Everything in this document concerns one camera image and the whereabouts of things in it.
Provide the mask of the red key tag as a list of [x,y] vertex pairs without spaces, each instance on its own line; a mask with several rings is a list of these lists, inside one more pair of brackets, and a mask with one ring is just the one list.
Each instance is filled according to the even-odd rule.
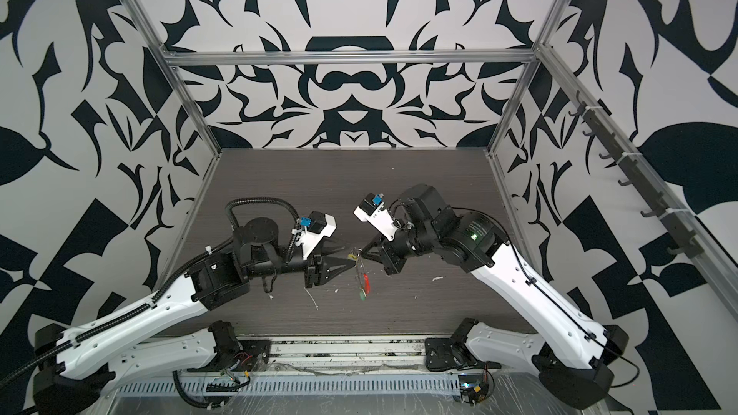
[[363,278],[363,291],[366,295],[368,295],[371,292],[371,285],[370,285],[369,278],[366,274],[364,274],[362,278]]

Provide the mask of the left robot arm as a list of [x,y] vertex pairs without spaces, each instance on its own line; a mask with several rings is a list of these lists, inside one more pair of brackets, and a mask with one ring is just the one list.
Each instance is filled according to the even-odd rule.
[[149,339],[246,295],[253,280],[263,280],[266,293],[276,278],[291,273],[303,274],[307,288],[328,284],[356,265],[325,250],[335,230],[334,217],[314,212],[298,220],[289,244],[281,246],[277,223],[255,218],[235,226],[230,239],[192,259],[143,299],[78,327],[42,328],[35,338],[33,411],[79,414],[138,378],[230,368],[242,347],[227,322],[170,340]]

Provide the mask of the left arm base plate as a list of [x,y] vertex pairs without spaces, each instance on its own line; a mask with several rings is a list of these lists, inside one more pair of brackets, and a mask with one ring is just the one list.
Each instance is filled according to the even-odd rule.
[[251,372],[270,360],[272,341],[268,339],[240,340],[238,347],[218,348],[214,358],[206,365],[190,368],[190,373],[219,372],[229,369],[232,372]]

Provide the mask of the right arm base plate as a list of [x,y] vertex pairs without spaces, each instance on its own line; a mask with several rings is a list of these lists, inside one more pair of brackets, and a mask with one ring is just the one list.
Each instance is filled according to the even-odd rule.
[[426,338],[424,349],[425,367],[430,372],[484,368],[482,361],[473,357],[464,346],[451,338]]

